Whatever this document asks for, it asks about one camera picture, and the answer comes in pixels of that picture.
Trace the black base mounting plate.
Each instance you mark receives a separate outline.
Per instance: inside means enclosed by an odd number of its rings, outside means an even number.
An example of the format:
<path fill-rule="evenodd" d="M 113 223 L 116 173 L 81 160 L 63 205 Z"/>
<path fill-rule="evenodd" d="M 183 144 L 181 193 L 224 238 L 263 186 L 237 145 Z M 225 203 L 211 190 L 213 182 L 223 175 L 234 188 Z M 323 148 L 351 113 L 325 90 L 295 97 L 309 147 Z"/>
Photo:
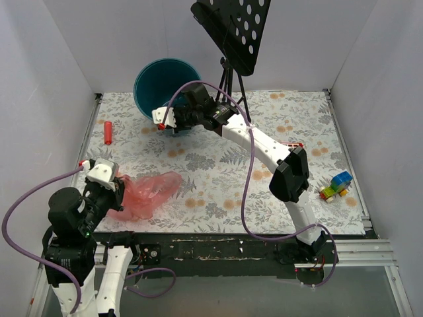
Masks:
<path fill-rule="evenodd" d="M 301 250 L 296 239 L 269 242 L 247 234 L 135 233 L 129 268 L 164 267 L 177 277 L 277 277 L 295 279 L 299 269 L 319 279 L 336 262 L 327 240 L 316 255 Z"/>

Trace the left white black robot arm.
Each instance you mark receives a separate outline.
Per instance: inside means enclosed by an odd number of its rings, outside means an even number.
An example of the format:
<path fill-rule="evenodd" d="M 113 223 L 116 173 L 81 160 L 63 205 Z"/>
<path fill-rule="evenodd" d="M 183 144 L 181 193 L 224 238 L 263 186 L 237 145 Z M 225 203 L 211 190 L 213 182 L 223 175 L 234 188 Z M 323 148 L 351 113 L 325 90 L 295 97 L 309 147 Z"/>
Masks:
<path fill-rule="evenodd" d="M 140 247 L 131 232 L 115 232 L 105 244 L 106 269 L 99 290 L 95 289 L 95 253 L 93 232 L 111 209 L 122 211 L 125 185 L 122 179 L 112 181 L 113 190 L 87 181 L 80 192 L 62 188 L 49 199 L 48 220 L 55 238 L 49 243 L 45 259 L 66 270 L 64 273 L 46 267 L 48 283 L 59 299 L 64 316 L 119 316 L 120 299 L 126 272 L 140 258 Z"/>

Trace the teal plastic trash bin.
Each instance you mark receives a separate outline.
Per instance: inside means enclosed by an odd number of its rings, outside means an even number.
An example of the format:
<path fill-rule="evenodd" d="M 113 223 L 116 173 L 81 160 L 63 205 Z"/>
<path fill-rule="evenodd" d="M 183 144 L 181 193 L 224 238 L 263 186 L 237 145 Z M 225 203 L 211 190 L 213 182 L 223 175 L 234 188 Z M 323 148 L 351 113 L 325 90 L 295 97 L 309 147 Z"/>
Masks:
<path fill-rule="evenodd" d="M 152 120 L 152 111 L 167 106 L 182 85 L 200 79 L 197 70 L 181 59 L 155 60 L 136 77 L 133 89 L 135 104 L 146 118 Z"/>

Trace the red toy calculator block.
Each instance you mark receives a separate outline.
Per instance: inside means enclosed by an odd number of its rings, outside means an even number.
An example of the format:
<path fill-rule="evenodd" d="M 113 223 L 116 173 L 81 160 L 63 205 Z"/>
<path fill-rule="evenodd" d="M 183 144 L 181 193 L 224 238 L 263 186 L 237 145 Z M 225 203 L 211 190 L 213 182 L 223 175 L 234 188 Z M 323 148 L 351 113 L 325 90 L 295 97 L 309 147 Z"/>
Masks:
<path fill-rule="evenodd" d="M 282 145 L 295 148 L 295 147 L 303 147 L 302 143 L 296 143 L 296 142 L 281 142 Z"/>

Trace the red plastic trash bag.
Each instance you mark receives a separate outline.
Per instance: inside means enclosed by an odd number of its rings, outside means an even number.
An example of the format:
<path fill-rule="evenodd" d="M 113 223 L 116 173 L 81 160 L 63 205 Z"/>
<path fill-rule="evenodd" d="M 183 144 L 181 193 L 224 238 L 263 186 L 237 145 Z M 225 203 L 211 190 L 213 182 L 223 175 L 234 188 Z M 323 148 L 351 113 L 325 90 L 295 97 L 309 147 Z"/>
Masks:
<path fill-rule="evenodd" d="M 169 200 L 179 189 L 182 176 L 176 172 L 166 172 L 156 176 L 143 176 L 133 180 L 121 175 L 125 192 L 123 211 L 110 209 L 107 213 L 117 221 L 138 221 L 151 219 L 153 212 Z"/>

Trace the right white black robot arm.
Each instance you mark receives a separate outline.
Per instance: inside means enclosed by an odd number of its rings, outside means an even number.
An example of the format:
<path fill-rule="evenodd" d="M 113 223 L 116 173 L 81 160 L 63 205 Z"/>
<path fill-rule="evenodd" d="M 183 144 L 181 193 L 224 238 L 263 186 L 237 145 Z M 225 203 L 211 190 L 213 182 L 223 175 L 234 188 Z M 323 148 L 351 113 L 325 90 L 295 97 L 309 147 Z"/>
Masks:
<path fill-rule="evenodd" d="M 247 113 L 228 96 L 229 102 L 217 104 L 207 91 L 208 83 L 190 81 L 182 85 L 167 105 L 174 112 L 174 125 L 202 125 L 209 131 L 250 151 L 272 173 L 271 194 L 284 202 L 295 227 L 300 257 L 306 262 L 317 261 L 323 254 L 327 234 L 309 203 L 309 168 L 305 149 L 290 149 L 249 122 Z"/>

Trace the floral patterned table mat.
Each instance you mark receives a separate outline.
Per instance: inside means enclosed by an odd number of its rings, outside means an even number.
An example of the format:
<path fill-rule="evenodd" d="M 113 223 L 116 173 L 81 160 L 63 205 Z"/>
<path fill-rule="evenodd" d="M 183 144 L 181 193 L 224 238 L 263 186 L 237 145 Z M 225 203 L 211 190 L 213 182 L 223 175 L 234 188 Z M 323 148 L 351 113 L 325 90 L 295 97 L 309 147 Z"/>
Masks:
<path fill-rule="evenodd" d="M 327 203 L 319 189 L 349 169 L 332 110 L 323 92 L 250 91 L 250 116 L 265 134 L 279 142 L 302 143 L 309 163 L 310 204 L 319 222 L 333 234 L 361 235 L 364 207 L 355 186 Z M 104 144 L 104 122 L 112 122 L 112 144 Z M 132 178 L 176 172 L 178 191 L 151 219 L 117 221 L 110 217 L 100 232 L 283 234 L 294 231 L 285 205 L 269 191 L 272 175 L 259 160 L 232 141 L 196 127 L 166 135 L 136 107 L 132 93 L 102 97 L 85 155 L 118 163 Z"/>

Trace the black perforated music stand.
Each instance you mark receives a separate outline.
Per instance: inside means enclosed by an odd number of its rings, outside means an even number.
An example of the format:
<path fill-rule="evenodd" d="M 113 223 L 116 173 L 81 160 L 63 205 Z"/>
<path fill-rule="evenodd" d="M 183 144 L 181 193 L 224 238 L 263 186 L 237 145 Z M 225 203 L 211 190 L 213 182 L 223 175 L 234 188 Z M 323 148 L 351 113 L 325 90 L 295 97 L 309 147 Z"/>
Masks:
<path fill-rule="evenodd" d="M 223 54 L 223 73 L 219 88 L 233 92 L 233 79 L 238 78 L 241 99 L 249 114 L 243 78 L 254 73 L 270 0 L 196 1 L 190 10 Z"/>

